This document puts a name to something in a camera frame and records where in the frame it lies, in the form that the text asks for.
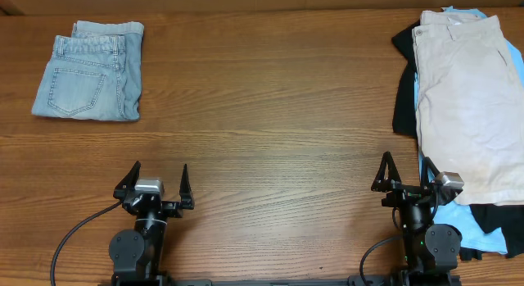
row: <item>blue fabric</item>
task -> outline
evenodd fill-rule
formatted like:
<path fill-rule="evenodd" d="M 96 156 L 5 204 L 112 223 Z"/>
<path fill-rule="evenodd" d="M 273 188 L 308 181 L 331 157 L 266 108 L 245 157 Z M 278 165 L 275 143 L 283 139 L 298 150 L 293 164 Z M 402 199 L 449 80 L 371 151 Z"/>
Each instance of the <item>blue fabric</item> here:
<path fill-rule="evenodd" d="M 457 10 L 453 7 L 447 7 L 444 9 L 445 12 L 465 12 L 486 18 L 487 16 L 479 11 L 478 9 L 471 10 Z M 522 55 L 509 41 L 506 41 L 508 49 L 511 53 L 513 63 L 517 69 L 518 76 L 524 86 L 524 62 L 522 61 Z M 415 74 L 414 83 L 414 101 L 415 109 L 418 106 L 418 75 Z M 419 170 L 422 169 L 422 153 L 418 153 Z M 471 208 L 469 206 L 459 205 L 455 202 L 439 207 L 435 215 L 434 221 L 437 224 L 452 225 L 457 228 L 463 235 L 461 242 L 462 247 L 472 248 L 481 250 L 483 252 L 498 252 L 500 254 L 508 253 L 506 248 L 506 241 L 502 234 L 502 229 L 498 228 L 490 234 L 484 234 L 478 223 L 473 217 Z"/>
<path fill-rule="evenodd" d="M 137 22 L 78 21 L 72 37 L 56 36 L 33 115 L 138 120 L 143 29 Z"/>

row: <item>back pocket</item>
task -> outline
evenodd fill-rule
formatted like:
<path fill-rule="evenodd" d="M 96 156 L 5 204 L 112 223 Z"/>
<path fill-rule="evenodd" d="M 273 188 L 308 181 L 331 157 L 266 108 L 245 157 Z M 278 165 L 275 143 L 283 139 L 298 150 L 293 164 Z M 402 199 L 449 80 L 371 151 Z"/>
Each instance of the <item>back pocket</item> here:
<path fill-rule="evenodd" d="M 92 109 L 105 78 L 100 73 L 56 68 L 47 104 L 68 116 Z"/>

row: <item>light blue denim jeans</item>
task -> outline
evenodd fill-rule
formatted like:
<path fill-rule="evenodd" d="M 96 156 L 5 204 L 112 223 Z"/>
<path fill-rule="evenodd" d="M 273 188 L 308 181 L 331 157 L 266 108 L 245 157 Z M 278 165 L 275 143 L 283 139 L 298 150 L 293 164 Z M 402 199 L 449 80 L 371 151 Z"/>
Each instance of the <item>light blue denim jeans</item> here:
<path fill-rule="evenodd" d="M 104 25 L 80 20 L 71 38 L 56 36 L 33 115 L 138 120 L 143 30 L 137 22 Z"/>

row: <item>wood grain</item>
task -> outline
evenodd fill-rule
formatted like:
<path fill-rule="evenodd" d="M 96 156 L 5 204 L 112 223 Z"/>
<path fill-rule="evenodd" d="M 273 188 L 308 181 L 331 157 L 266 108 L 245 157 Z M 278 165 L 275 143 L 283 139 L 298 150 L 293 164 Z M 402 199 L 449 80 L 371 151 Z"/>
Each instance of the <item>wood grain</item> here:
<path fill-rule="evenodd" d="M 52 254 L 84 217 L 114 202 L 135 160 L 175 199 L 188 163 L 196 209 L 171 220 L 163 267 L 176 279 L 315 279 L 358 273 L 395 233 L 370 184 L 390 150 L 418 181 L 416 143 L 391 118 L 405 60 L 391 36 L 421 10 L 294 11 L 0 18 L 0 285 L 48 285 Z M 524 11 L 497 14 L 524 49 Z M 54 35 L 79 20 L 146 26 L 142 119 L 34 117 Z M 111 237 L 133 217 L 112 211 L 60 255 L 60 285 L 111 277 Z M 366 272 L 402 263 L 400 243 Z M 465 285 L 521 284 L 524 258 L 461 262 Z"/>

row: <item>wooden tabletop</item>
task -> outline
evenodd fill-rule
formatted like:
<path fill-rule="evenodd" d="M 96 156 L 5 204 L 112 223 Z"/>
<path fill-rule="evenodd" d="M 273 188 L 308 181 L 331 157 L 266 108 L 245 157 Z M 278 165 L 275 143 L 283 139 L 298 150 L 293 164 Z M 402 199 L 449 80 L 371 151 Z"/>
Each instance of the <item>wooden tabletop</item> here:
<path fill-rule="evenodd" d="M 418 182 L 416 142 L 391 119 L 405 59 L 391 36 L 422 10 L 289 11 L 0 18 L 0 284 L 49 285 L 57 244 L 115 202 L 133 163 L 177 199 L 189 166 L 194 211 L 169 221 L 162 267 L 176 279 L 321 279 L 357 275 L 396 234 L 370 185 L 391 151 Z M 524 51 L 524 9 L 485 9 Z M 77 20 L 146 26 L 141 120 L 35 117 L 54 36 Z M 133 228 L 124 210 L 92 221 L 58 259 L 59 285 L 112 274 L 108 244 Z M 368 274 L 404 259 L 376 250 Z M 460 262 L 464 285 L 519 285 L 524 256 Z"/>

